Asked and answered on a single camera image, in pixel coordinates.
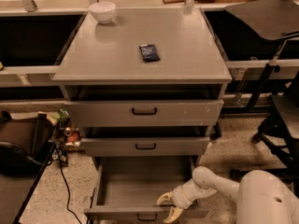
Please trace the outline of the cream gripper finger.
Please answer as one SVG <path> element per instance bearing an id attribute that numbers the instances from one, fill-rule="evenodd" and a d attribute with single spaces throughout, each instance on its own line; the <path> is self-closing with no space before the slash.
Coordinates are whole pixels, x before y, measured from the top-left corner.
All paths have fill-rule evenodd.
<path id="1" fill-rule="evenodd" d="M 167 205 L 167 204 L 172 204 L 173 201 L 172 201 L 172 193 L 171 192 L 167 192 L 167 193 L 164 193 L 162 194 L 157 202 L 156 202 L 158 205 Z"/>
<path id="2" fill-rule="evenodd" d="M 168 217 L 164 220 L 165 224 L 171 224 L 176 221 L 180 215 L 182 214 L 183 210 L 178 207 L 172 206 L 169 211 Z"/>

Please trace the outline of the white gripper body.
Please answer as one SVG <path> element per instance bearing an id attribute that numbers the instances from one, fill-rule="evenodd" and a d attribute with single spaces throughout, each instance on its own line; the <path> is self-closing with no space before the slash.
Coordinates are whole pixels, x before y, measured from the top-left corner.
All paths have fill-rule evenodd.
<path id="1" fill-rule="evenodd" d="M 202 187 L 193 180 L 174 188 L 170 197 L 173 204 L 180 209 L 188 209 L 195 200 L 207 198 L 217 191 L 212 188 Z"/>

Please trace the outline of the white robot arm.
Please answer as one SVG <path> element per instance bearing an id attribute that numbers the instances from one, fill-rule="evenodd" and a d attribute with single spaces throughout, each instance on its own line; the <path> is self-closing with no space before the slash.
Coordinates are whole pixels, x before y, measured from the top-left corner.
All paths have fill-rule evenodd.
<path id="1" fill-rule="evenodd" d="M 254 170 L 235 182 L 203 166 L 193 170 L 188 182 L 158 198 L 158 205 L 172 203 L 164 223 L 174 222 L 195 200 L 217 191 L 236 203 L 236 224 L 299 224 L 299 199 L 276 176 Z"/>

